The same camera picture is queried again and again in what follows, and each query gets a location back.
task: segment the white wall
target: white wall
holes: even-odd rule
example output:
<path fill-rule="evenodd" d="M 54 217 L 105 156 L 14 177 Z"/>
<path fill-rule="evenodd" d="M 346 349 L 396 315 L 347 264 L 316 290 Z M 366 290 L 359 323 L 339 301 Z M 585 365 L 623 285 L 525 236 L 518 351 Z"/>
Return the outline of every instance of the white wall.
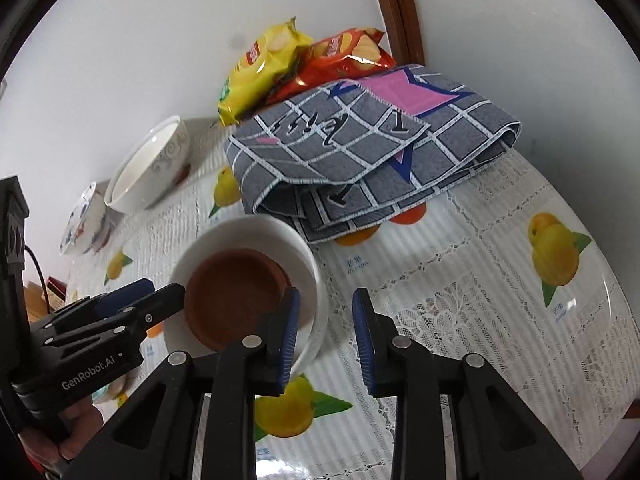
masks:
<path fill-rule="evenodd" d="M 377 0 L 59 0 L 12 64 L 0 101 L 0 176 L 18 174 L 26 240 L 65 279 L 57 248 L 92 180 L 108 178 L 159 120 L 215 115 L 220 87 L 270 25 L 316 39 L 384 28 Z M 36 274 L 28 267 L 27 277 Z"/>
<path fill-rule="evenodd" d="M 615 25 L 593 0 L 416 1 L 430 65 L 522 121 L 640 316 L 640 63 Z"/>

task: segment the chip bag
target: chip bag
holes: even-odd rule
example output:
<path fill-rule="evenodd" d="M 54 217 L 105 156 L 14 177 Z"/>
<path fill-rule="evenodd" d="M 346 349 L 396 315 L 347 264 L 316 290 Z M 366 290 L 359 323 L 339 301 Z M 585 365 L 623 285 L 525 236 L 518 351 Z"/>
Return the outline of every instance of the chip bag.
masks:
<path fill-rule="evenodd" d="M 384 32 L 376 28 L 348 28 L 309 47 L 293 78 L 274 88 L 267 104 L 284 101 L 336 79 L 357 79 L 396 65 L 379 47 Z"/>
<path fill-rule="evenodd" d="M 240 58 L 222 87 L 218 102 L 222 123 L 237 124 L 245 112 L 293 69 L 312 41 L 296 30 L 295 18 L 265 30 Z"/>

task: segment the white lace tablecloth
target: white lace tablecloth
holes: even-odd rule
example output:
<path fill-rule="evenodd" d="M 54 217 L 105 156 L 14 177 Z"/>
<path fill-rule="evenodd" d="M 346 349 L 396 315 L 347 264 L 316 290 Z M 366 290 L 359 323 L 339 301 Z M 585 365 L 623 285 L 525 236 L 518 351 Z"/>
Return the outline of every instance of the white lace tablecloth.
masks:
<path fill-rule="evenodd" d="M 155 207 L 127 216 L 97 254 L 72 267 L 71 296 L 95 295 L 146 277 L 168 283 L 182 252 L 212 222 L 242 214 L 241 203 L 212 219 L 211 192 L 226 164 L 225 131 L 193 139 L 188 179 Z M 330 298 L 328 331 L 305 371 L 316 390 L 348 400 L 347 411 L 316 418 L 293 438 L 257 442 L 258 476 L 288 479 L 390 476 L 395 400 L 373 399 L 362 383 L 351 321 L 351 294 L 369 289 L 379 312 L 436 354 L 478 352 L 519 393 L 578 468 L 619 423 L 640 386 L 640 338 L 609 266 L 592 242 L 578 271 L 544 305 L 533 271 L 527 225 L 553 212 L 587 234 L 553 187 L 516 151 L 428 202 L 413 225 L 385 223 L 355 246 L 327 242 L 312 249 Z M 105 285 L 108 262 L 122 248 L 133 263 Z M 145 363 L 127 391 L 166 356 L 164 339 L 146 339 Z M 108 416 L 114 402 L 102 404 Z M 442 399 L 447 473 L 454 478 L 447 402 Z"/>

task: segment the hand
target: hand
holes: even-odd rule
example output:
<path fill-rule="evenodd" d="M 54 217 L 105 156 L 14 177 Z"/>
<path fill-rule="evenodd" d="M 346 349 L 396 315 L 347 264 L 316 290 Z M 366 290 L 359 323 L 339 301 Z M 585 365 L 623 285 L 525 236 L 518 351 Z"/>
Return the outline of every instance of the hand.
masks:
<path fill-rule="evenodd" d="M 25 428 L 19 435 L 28 455 L 42 465 L 59 462 L 61 455 L 67 460 L 75 458 L 102 427 L 102 414 L 92 404 L 91 397 L 69 406 L 63 415 L 72 422 L 71 436 L 58 446 L 34 428 Z"/>

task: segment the red chip bag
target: red chip bag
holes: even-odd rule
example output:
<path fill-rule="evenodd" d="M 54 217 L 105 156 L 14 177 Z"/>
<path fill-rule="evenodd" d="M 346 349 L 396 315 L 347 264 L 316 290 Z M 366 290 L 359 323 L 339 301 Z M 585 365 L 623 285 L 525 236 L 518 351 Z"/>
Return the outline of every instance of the red chip bag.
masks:
<path fill-rule="evenodd" d="M 357 79 L 396 65 L 378 45 L 384 32 L 376 28 L 348 28 L 311 45 L 293 78 L 276 86 L 267 104 L 277 103 L 336 79 Z"/>

